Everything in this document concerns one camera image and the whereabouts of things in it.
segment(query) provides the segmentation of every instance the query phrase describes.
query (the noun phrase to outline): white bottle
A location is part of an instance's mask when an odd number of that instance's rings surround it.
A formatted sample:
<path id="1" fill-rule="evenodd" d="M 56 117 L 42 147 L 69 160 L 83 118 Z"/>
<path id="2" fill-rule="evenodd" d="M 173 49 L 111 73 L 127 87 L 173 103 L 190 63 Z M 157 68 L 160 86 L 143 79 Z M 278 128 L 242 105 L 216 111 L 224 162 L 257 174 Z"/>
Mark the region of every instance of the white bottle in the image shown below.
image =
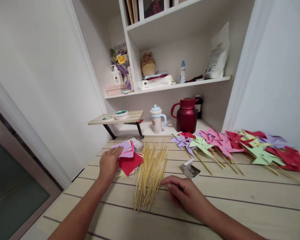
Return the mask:
<path id="1" fill-rule="evenodd" d="M 111 67 L 113 67 L 113 72 L 111 74 L 112 74 L 114 85 L 123 84 L 122 73 L 118 70 L 116 65 L 111 65 Z"/>
<path id="2" fill-rule="evenodd" d="M 186 64 L 184 63 L 184 60 L 181 64 L 181 72 L 180 72 L 180 83 L 184 83 L 186 81 Z"/>
<path id="3" fill-rule="evenodd" d="M 164 123 L 162 124 L 162 126 L 166 126 L 167 125 L 167 116 L 162 114 L 161 108 L 157 107 L 157 105 L 154 105 L 154 107 L 151 108 L 150 115 L 151 115 L 151 118 L 152 118 L 153 133 L 160 134 L 161 131 L 162 131 L 161 117 L 164 118 Z"/>

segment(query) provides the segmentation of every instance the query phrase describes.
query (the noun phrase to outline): plush toy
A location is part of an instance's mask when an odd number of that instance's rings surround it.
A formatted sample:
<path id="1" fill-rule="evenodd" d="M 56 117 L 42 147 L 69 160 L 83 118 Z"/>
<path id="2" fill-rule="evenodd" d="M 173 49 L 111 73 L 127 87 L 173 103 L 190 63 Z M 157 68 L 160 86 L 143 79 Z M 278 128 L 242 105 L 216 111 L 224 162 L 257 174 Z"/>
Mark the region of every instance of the plush toy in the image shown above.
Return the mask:
<path id="1" fill-rule="evenodd" d="M 144 76 L 155 75 L 156 73 L 156 61 L 152 57 L 152 52 L 149 54 L 143 54 L 143 61 L 141 63 L 141 69 Z"/>

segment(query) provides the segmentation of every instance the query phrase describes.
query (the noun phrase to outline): yellow flower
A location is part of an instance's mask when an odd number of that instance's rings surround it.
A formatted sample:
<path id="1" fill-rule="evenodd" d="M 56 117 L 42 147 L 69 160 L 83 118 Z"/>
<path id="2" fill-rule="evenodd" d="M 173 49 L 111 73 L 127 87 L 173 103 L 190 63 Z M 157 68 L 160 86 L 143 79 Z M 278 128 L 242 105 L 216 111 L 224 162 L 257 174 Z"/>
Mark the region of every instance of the yellow flower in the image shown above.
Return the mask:
<path id="1" fill-rule="evenodd" d="M 119 64 L 124 64 L 125 62 L 126 62 L 126 58 L 125 58 L 124 55 L 122 55 L 122 56 L 120 56 L 120 57 L 118 58 L 118 63 L 119 63 Z"/>

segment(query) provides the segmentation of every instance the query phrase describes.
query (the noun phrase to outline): picture frame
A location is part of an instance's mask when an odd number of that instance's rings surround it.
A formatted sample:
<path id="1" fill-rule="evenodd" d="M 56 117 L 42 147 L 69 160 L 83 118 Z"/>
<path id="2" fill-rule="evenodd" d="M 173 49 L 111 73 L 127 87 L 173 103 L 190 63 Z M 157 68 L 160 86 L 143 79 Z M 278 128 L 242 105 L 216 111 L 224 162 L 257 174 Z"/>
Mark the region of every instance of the picture frame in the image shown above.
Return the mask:
<path id="1" fill-rule="evenodd" d="M 169 9 L 169 0 L 138 0 L 140 21 Z"/>

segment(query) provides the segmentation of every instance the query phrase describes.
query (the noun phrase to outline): wooden table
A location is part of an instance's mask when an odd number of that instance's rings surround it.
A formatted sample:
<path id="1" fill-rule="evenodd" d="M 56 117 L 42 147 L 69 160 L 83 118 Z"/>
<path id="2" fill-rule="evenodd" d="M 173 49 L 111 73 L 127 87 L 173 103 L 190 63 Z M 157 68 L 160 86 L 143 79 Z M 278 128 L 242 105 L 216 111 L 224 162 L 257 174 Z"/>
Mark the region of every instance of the wooden table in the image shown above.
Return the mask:
<path id="1" fill-rule="evenodd" d="M 105 129 L 108 131 L 108 133 L 110 134 L 110 136 L 112 137 L 112 139 L 116 139 L 117 137 L 113 134 L 113 132 L 111 131 L 111 129 L 109 128 L 108 124 L 116 124 L 116 123 L 131 123 L 131 122 L 135 122 L 139 131 L 139 134 L 142 138 L 144 138 L 144 136 L 142 135 L 142 131 L 140 128 L 140 124 L 139 121 L 141 120 L 143 114 L 143 110 L 138 110 L 138 111 L 130 111 L 129 112 L 129 117 L 124 118 L 124 119 L 110 119 L 110 120 L 103 120 L 103 118 L 111 115 L 111 114 L 103 114 L 95 119 L 93 119 L 92 121 L 88 122 L 88 125 L 103 125 L 105 127 Z"/>
<path id="2" fill-rule="evenodd" d="M 146 136 L 144 142 L 165 141 L 169 147 L 165 177 L 184 177 L 180 166 L 189 157 L 175 143 L 169 143 L 171 139 L 170 136 Z M 53 232 L 97 179 L 102 153 L 123 140 L 118 137 L 108 141 L 44 214 L 39 222 L 40 229 L 49 234 Z M 282 174 L 276 176 L 262 166 L 250 164 L 242 154 L 235 154 L 235 159 L 245 177 L 229 166 L 222 170 L 212 160 L 201 158 L 213 176 L 194 157 L 193 165 L 201 170 L 194 182 L 212 204 L 267 239 L 300 240 L 300 185 Z M 290 174 L 300 180 L 300 172 Z M 166 188 L 155 196 L 150 212 L 146 207 L 140 212 L 134 211 L 136 177 L 114 179 L 97 208 L 87 239 L 222 239 L 183 210 L 176 209 L 169 201 Z"/>

